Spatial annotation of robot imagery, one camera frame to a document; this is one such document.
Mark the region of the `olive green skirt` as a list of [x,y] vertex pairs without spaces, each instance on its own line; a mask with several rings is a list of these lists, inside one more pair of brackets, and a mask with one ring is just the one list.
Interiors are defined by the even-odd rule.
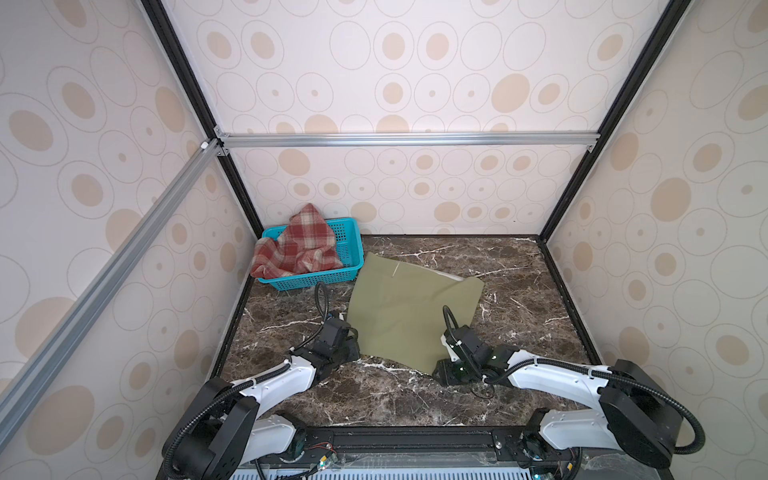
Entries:
[[368,253],[345,318],[358,332],[360,353],[423,374],[449,357],[441,342],[443,307],[469,325],[484,289],[476,277],[459,278]]

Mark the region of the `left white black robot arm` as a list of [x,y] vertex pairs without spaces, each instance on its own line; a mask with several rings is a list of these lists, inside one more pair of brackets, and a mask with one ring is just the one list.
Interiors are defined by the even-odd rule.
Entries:
[[348,322],[328,316],[279,365],[237,382],[208,380],[162,447],[162,473],[168,479],[228,479],[244,463],[286,452],[301,424],[265,413],[358,360],[357,338]]

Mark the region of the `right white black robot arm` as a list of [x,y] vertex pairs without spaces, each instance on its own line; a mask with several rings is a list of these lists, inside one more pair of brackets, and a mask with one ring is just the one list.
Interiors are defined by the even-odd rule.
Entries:
[[491,347],[473,329],[448,320],[441,336],[447,358],[433,376],[442,386],[482,384],[535,390],[579,404],[573,411],[539,408],[513,448],[530,463],[579,449],[622,451],[654,469],[676,455],[703,449],[701,422],[640,366],[582,365],[534,355],[511,346]]

